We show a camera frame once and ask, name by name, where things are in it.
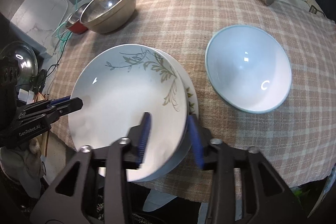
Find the red steel bowl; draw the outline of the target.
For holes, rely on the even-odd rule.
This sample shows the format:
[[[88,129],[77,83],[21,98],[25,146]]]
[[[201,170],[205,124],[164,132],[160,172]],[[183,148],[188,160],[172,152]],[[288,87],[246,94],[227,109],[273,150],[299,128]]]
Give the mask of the red steel bowl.
[[[66,22],[66,29],[74,34],[82,34],[88,30],[81,22],[80,17],[87,7],[88,3],[84,3],[77,10],[75,10]]]

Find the white plate grey leaf pattern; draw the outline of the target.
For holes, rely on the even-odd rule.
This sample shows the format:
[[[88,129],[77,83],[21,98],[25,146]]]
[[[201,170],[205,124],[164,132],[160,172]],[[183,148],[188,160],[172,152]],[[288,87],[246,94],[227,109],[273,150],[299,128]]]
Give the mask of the white plate grey leaf pattern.
[[[140,168],[129,170],[130,182],[168,174],[185,157],[189,101],[180,74],[163,52],[139,44],[112,47],[82,71],[72,90],[83,106],[68,115],[76,148],[101,148],[125,137],[151,115],[151,129]]]

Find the pale green ceramic bowl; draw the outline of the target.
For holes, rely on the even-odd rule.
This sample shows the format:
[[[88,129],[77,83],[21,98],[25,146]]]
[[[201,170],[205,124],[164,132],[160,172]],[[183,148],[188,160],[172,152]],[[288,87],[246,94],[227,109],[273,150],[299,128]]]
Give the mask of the pale green ceramic bowl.
[[[205,68],[219,97],[251,114],[280,107],[291,87],[290,61],[280,43],[248,25],[228,26],[214,34],[206,47]]]

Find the white power adapter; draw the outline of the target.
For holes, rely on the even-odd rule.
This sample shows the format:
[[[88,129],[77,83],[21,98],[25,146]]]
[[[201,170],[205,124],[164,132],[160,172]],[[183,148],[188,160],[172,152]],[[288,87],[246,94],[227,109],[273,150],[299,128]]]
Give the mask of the white power adapter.
[[[19,89],[18,100],[21,102],[25,102],[27,105],[34,102],[34,92],[29,90],[26,91],[24,89]]]

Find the large pink floral deep plate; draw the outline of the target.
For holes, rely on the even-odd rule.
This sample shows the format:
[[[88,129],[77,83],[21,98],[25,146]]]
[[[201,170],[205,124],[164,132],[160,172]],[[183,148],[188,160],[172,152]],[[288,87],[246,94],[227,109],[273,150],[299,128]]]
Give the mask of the large pink floral deep plate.
[[[187,92],[188,102],[189,102],[189,113],[190,114],[196,114],[197,117],[199,116],[199,108],[198,108],[198,99],[197,94],[193,85],[193,82],[187,73],[187,71],[181,66],[181,64],[172,56],[170,56],[168,53],[165,53],[164,51],[161,51],[159,49],[156,49],[161,55],[165,56],[171,65],[177,70],[180,77],[182,78],[183,85]],[[143,179],[142,181],[151,181],[157,178],[160,178],[164,176],[165,174],[172,171],[175,167],[177,167],[181,161],[186,157],[187,153],[189,152],[189,149],[191,147],[191,142],[188,133],[185,133],[182,141],[180,142],[180,145],[178,149],[175,151],[174,155],[167,161],[167,163],[160,168],[158,171],[153,173],[151,176],[147,177],[146,179]]]

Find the large stainless steel bowl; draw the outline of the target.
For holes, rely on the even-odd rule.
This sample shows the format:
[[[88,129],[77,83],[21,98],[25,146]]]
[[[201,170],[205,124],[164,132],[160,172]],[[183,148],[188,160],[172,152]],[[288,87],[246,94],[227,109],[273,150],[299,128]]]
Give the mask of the large stainless steel bowl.
[[[80,23],[93,32],[107,34],[124,25],[135,7],[136,0],[92,0],[83,10]]]

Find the plaid beige tablecloth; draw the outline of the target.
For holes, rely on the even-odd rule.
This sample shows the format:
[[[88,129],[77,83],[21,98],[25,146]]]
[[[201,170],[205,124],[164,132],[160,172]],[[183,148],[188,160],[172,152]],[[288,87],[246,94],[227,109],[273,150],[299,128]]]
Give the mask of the plaid beige tablecloth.
[[[274,37],[291,66],[285,102],[266,114],[232,108],[218,96],[230,85],[241,97],[235,76],[250,70],[246,86],[262,92],[272,80],[275,54],[265,38]],[[216,138],[237,147],[258,147],[285,182],[299,186],[327,177],[335,165],[335,22],[276,1],[138,0],[134,17],[109,35],[91,31],[66,45],[51,97],[71,93],[84,67],[99,53],[137,43],[175,57],[190,75],[202,124]]]

